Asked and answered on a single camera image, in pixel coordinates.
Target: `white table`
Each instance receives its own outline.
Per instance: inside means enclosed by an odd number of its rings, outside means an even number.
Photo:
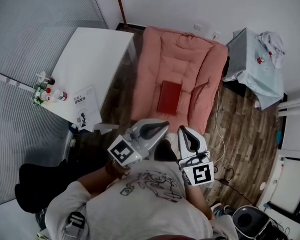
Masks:
[[[101,109],[117,68],[127,51],[132,63],[135,63],[133,33],[79,27],[53,70],[55,84],[49,86],[52,93],[58,88],[66,92],[68,97],[65,101],[44,102],[42,106],[76,124],[74,94],[93,86],[97,105]]]

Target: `sneaker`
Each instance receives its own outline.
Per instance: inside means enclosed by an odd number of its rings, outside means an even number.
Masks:
[[[212,212],[213,212],[213,214],[216,218],[218,218],[222,215],[225,215],[223,206],[220,202],[218,202],[218,203],[214,204],[213,206],[211,206],[211,210],[212,210]]]
[[[232,209],[228,204],[224,206],[224,212],[227,214],[227,215],[230,215],[230,216],[233,216],[235,210]]]

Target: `pink cushion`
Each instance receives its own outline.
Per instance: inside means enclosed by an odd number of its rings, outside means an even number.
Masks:
[[[227,48],[220,43],[191,33],[147,27],[131,118],[167,120],[172,133],[176,133],[180,125],[204,133],[226,59]],[[156,111],[160,86],[165,80],[182,85],[174,116]]]

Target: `white wall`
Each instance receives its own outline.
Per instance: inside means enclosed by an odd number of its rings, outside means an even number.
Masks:
[[[117,0],[98,0],[112,26],[120,21]],[[300,0],[122,0],[127,22],[192,31],[227,43],[232,32],[249,27],[255,32],[278,32],[287,47],[283,68],[286,93],[300,89]],[[201,32],[193,30],[200,23]]]
[[[123,22],[118,0],[96,0],[109,29],[115,30]]]
[[[37,232],[35,215],[23,211],[15,199],[0,205],[0,240],[33,240]]]

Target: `red object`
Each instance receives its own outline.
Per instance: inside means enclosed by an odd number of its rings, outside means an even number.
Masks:
[[[261,57],[257,59],[259,64],[262,64],[264,62],[264,59],[262,59]]]
[[[160,113],[176,115],[181,90],[181,84],[163,81],[156,111]]]
[[[68,98],[68,94],[67,93],[65,93],[65,92],[63,92],[63,101],[65,101],[66,100],[66,98]]]

